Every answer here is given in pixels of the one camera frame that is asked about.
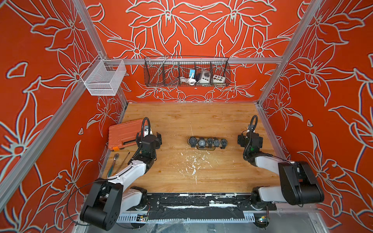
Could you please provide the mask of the black watch placed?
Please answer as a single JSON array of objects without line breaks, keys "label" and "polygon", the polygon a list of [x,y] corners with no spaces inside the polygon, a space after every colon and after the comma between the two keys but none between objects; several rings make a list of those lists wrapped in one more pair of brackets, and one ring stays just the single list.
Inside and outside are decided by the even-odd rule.
[{"label": "black watch placed", "polygon": [[224,150],[227,147],[227,145],[228,141],[225,138],[222,138],[220,141],[220,148]]}]

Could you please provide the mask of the black slim round watch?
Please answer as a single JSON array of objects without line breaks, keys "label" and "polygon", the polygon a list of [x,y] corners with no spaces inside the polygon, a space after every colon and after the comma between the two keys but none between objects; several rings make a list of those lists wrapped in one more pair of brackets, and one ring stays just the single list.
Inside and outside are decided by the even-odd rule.
[{"label": "black slim round watch", "polygon": [[218,138],[214,138],[213,139],[213,145],[214,147],[220,147],[220,140]]}]

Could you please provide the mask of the black watch dark red dial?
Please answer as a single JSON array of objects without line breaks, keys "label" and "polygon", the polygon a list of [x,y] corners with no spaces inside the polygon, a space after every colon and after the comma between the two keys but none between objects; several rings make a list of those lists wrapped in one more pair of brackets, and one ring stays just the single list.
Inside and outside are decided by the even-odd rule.
[{"label": "black watch dark red dial", "polygon": [[207,139],[207,147],[209,149],[214,147],[214,139],[213,138],[208,138]]}]

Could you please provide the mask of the dark wooden watch stand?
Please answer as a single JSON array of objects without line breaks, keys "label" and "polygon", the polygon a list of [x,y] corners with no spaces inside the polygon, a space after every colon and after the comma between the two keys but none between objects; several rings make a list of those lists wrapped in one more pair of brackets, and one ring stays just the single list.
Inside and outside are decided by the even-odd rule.
[{"label": "dark wooden watch stand", "polygon": [[216,148],[220,148],[224,150],[228,145],[228,141],[225,138],[216,138],[216,137],[197,138],[197,137],[191,136],[187,140],[187,143],[191,148],[196,148],[198,150],[215,150]]}]

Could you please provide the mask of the black chunky sport watch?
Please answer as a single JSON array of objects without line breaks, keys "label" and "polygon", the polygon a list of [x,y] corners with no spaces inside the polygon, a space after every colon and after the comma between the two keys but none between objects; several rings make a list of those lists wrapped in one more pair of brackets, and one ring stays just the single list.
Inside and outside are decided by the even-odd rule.
[{"label": "black chunky sport watch", "polygon": [[192,148],[195,148],[198,144],[198,139],[194,136],[191,136],[189,139],[188,139],[188,144],[192,147]]}]

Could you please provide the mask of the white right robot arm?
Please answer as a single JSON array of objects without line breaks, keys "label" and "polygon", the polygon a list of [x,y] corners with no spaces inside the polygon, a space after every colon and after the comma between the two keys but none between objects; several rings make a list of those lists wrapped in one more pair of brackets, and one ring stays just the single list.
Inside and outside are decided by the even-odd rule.
[{"label": "white right robot arm", "polygon": [[242,157],[252,166],[277,174],[280,185],[253,188],[250,205],[261,209],[269,203],[288,203],[300,207],[322,203],[324,192],[309,163],[291,161],[263,152],[263,137],[255,132],[257,123],[258,116],[254,115],[248,129],[238,135],[238,144],[244,148]]}]

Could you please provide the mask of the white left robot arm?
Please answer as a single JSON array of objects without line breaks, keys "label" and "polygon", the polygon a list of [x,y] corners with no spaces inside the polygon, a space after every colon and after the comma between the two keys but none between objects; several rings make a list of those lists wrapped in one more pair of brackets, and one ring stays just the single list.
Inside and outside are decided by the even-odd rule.
[{"label": "white left robot arm", "polygon": [[126,168],[106,179],[98,178],[90,182],[90,192],[85,199],[79,226],[95,226],[109,231],[117,223],[123,212],[132,207],[144,209],[147,206],[147,190],[133,186],[133,182],[146,174],[157,160],[156,151],[162,145],[160,133],[153,134],[151,122],[145,117],[136,135],[138,149]]}]

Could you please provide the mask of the orange plastic tool case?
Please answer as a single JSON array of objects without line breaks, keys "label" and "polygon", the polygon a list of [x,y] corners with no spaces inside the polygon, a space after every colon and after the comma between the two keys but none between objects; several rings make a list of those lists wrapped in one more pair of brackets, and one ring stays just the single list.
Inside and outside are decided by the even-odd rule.
[{"label": "orange plastic tool case", "polygon": [[143,130],[143,137],[149,134],[148,123],[137,119],[109,127],[108,148],[111,151],[119,151],[126,147],[136,145],[136,135]]}]

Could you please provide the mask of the white box with dots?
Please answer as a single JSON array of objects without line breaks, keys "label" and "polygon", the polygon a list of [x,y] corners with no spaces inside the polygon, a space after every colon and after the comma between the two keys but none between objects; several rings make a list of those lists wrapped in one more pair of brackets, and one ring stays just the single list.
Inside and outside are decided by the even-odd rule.
[{"label": "white box with dots", "polygon": [[224,76],[219,76],[219,75],[213,75],[213,85],[215,86],[225,86],[226,85],[226,82],[225,82],[226,78]]}]

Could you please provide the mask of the white grey round device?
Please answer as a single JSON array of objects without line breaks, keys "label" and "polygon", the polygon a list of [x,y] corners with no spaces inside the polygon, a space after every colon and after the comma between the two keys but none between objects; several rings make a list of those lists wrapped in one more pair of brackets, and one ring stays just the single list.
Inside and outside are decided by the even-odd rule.
[{"label": "white grey round device", "polygon": [[202,70],[198,83],[207,84],[210,83],[211,73],[207,70]]}]

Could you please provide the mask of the small circuit board left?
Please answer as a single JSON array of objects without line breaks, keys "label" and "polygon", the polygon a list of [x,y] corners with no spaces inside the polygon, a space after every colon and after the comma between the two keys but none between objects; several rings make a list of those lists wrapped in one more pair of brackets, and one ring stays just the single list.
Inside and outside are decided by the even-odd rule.
[{"label": "small circuit board left", "polygon": [[147,222],[149,220],[149,216],[147,214],[138,214],[136,218],[136,222]]}]

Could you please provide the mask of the small circuit board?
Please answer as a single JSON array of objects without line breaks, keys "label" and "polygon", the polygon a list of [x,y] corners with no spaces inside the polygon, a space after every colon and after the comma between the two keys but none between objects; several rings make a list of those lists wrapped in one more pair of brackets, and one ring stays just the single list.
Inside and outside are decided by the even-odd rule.
[{"label": "small circuit board", "polygon": [[268,217],[267,216],[260,216],[259,218],[255,219],[254,224],[258,228],[266,229],[269,225]]},{"label": "small circuit board", "polygon": [[138,214],[136,218],[136,222],[147,222],[149,220],[149,216],[147,214]]}]

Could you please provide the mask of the blue white small box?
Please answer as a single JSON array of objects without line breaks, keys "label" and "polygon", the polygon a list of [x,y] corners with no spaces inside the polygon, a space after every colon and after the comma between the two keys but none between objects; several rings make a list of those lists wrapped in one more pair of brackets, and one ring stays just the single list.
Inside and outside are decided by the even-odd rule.
[{"label": "blue white small box", "polygon": [[189,70],[189,79],[194,79],[195,80],[195,69],[190,69]]}]

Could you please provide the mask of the small circuit board right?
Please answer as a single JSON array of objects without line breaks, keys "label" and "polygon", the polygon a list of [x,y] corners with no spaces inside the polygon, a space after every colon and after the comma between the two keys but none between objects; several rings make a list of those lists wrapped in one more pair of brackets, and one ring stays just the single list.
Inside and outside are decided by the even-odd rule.
[{"label": "small circuit board right", "polygon": [[269,225],[268,217],[267,216],[260,216],[259,218],[255,219],[254,224],[258,228],[266,229]]}]

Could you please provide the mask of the green handled ratchet wrench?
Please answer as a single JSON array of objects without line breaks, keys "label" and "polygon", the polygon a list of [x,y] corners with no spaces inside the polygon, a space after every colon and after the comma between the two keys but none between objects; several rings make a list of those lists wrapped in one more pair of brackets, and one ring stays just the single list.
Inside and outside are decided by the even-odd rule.
[{"label": "green handled ratchet wrench", "polygon": [[111,166],[108,170],[107,178],[111,177],[114,174],[114,168],[115,168],[115,165],[116,165],[116,162],[117,162],[118,158],[119,158],[119,154],[116,153],[114,155],[113,162],[112,162],[112,164],[111,164]]}]

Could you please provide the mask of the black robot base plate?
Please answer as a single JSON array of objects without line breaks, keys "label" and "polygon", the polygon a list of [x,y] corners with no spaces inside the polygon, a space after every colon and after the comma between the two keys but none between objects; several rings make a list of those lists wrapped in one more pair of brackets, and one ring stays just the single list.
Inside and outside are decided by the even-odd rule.
[{"label": "black robot base plate", "polygon": [[249,193],[150,193],[144,207],[126,212],[148,220],[249,220],[246,213],[276,211],[275,203],[252,203]]}]

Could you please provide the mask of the white mesh wall basket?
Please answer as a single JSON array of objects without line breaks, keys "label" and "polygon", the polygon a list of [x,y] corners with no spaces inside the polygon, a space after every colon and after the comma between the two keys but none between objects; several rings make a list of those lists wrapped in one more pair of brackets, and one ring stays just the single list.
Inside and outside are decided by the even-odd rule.
[{"label": "white mesh wall basket", "polygon": [[103,60],[96,60],[81,79],[90,95],[115,96],[126,71],[123,61],[110,68]]}]

